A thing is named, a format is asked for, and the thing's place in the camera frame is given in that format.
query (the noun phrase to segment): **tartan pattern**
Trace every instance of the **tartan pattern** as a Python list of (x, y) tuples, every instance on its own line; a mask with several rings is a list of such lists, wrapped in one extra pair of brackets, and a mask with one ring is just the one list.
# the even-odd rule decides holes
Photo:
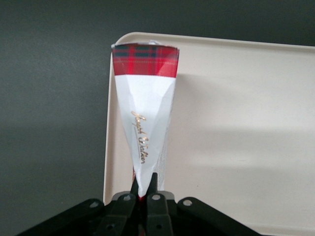
[(121, 44), (113, 49), (115, 75), (176, 77), (179, 49), (151, 44)]

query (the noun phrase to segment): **dark gray wall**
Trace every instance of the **dark gray wall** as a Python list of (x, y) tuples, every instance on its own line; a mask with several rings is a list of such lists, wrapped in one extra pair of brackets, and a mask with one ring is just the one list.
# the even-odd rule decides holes
[(315, 46), (314, 0), (198, 2), (0, 2), (1, 236), (102, 198), (110, 45), (122, 35)]

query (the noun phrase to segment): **cream plastic tray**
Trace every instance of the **cream plastic tray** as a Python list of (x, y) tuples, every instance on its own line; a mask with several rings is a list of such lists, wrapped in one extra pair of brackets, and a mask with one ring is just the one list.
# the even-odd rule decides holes
[[(165, 190), (262, 234), (315, 235), (315, 47), (130, 33), (180, 49)], [(111, 69), (104, 201), (132, 162)]]

